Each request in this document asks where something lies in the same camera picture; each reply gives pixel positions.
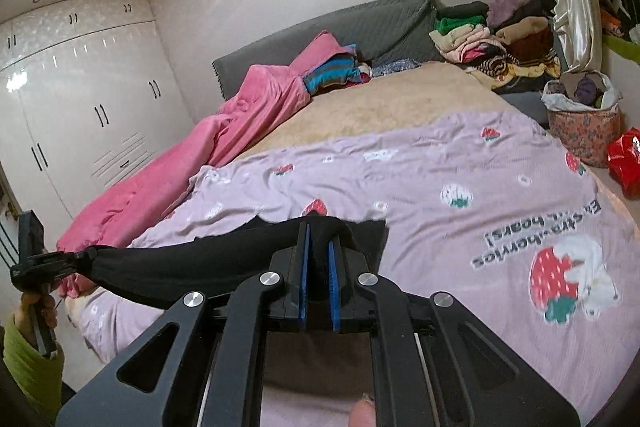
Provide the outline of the green sleeve left forearm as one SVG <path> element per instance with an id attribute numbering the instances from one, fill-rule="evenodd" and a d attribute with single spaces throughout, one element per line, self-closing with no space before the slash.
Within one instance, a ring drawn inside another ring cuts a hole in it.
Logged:
<path id="1" fill-rule="evenodd" d="M 53 426 L 62 407 L 65 355 L 56 345 L 52 358 L 43 358 L 23 337 L 11 314 L 4 326 L 3 362 L 28 405 L 48 426 Z"/>

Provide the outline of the left hand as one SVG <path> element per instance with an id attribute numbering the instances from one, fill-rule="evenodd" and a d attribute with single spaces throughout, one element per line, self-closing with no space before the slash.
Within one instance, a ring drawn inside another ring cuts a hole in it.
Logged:
<path id="1" fill-rule="evenodd" d="M 24 338 L 35 336 L 38 320 L 43 319 L 49 329 L 58 325 L 58 311 L 55 300 L 50 295 L 23 293 L 20 304 L 14 312 L 14 324 Z"/>

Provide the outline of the right hand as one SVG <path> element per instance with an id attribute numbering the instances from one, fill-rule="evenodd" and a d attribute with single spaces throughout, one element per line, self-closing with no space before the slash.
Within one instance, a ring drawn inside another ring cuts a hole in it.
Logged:
<path id="1" fill-rule="evenodd" d="M 349 427 L 375 427 L 376 408 L 372 395 L 364 393 L 349 413 Z"/>

